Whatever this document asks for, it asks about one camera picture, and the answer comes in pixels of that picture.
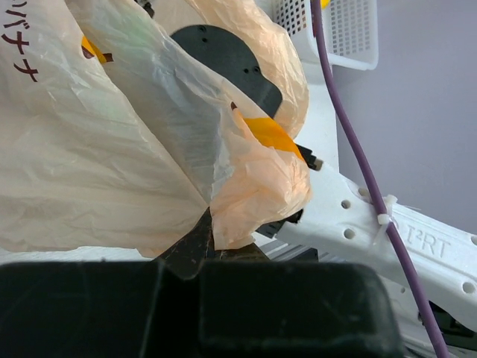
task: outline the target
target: translucent plastic bag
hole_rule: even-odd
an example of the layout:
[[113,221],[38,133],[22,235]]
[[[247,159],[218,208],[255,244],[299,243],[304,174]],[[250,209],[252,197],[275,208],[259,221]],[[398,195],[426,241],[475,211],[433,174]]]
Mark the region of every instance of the translucent plastic bag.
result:
[[285,29],[274,24],[254,0],[154,0],[154,19],[168,34],[208,24],[240,37],[259,61],[262,74],[280,90],[274,119],[294,138],[305,122],[309,93],[303,67]]
[[67,4],[91,43],[110,54],[106,73],[210,203],[217,249],[250,243],[258,226],[309,200],[304,161],[261,145],[230,105],[257,121],[265,114],[188,56],[141,7],[130,0]]
[[208,203],[64,0],[0,1],[0,25],[0,245],[164,250],[194,227]]

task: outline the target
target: black plastic part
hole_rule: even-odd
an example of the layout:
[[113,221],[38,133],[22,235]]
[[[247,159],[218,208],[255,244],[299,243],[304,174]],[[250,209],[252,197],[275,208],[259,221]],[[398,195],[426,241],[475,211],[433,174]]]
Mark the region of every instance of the black plastic part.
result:
[[364,266],[205,260],[0,266],[0,357],[403,357]]
[[431,302],[432,312],[447,345],[477,351],[477,333],[457,322],[447,311]]
[[282,93],[262,75],[255,55],[240,37],[211,25],[181,28],[171,37],[193,58],[235,84],[271,118],[275,117]]
[[263,224],[261,227],[256,229],[256,232],[270,239],[273,239],[273,237],[280,231],[283,224],[285,224],[286,222],[297,224],[302,214],[303,214],[303,209],[300,211],[297,211],[295,214],[293,214],[292,216],[289,216],[286,219],[280,220],[278,222],[269,222],[268,224]]
[[138,0],[134,0],[134,2],[141,4],[142,8],[146,11],[146,13],[148,13],[151,18],[154,17],[155,12],[150,2],[144,3],[143,1],[139,2]]
[[200,302],[208,357],[403,357],[385,288],[364,266],[210,262]]
[[146,13],[148,13],[151,18],[154,17],[155,12],[150,2],[146,3],[142,8],[146,10]]
[[316,156],[313,155],[312,150],[302,147],[301,145],[297,145],[297,147],[301,153],[301,156],[306,161],[306,164],[308,165],[308,167],[312,170],[316,170],[317,169]]
[[318,261],[318,250],[316,248],[309,248],[305,252],[295,256],[291,261]]

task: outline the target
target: white cable tie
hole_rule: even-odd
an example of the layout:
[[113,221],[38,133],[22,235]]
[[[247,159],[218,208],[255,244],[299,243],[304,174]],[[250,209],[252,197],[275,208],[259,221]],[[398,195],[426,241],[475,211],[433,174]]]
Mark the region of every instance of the white cable tie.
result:
[[378,215],[378,223],[381,226],[378,230],[376,238],[373,241],[373,246],[379,242],[379,237],[384,236],[389,224],[393,221],[393,205],[397,203],[397,198],[394,195],[388,195],[384,198],[386,205],[386,213]]

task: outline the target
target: white plastic basket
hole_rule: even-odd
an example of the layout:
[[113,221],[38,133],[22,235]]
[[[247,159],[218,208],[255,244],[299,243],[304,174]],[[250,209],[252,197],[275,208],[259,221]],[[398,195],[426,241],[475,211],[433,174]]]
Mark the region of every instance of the white plastic basket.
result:
[[[283,26],[302,61],[319,63],[311,0],[274,0],[274,21]],[[378,64],[376,0],[331,0],[323,10],[328,58],[332,65],[375,69]]]

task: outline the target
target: white metal bracket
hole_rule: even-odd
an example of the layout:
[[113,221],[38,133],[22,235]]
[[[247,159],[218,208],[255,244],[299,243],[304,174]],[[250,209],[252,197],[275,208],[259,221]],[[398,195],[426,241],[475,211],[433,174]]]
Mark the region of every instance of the white metal bracket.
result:
[[[311,172],[311,181],[313,199],[300,222],[285,223],[277,239],[363,263],[408,287],[367,190],[326,163]],[[429,300],[477,332],[477,236],[399,204],[392,206],[392,220]]]

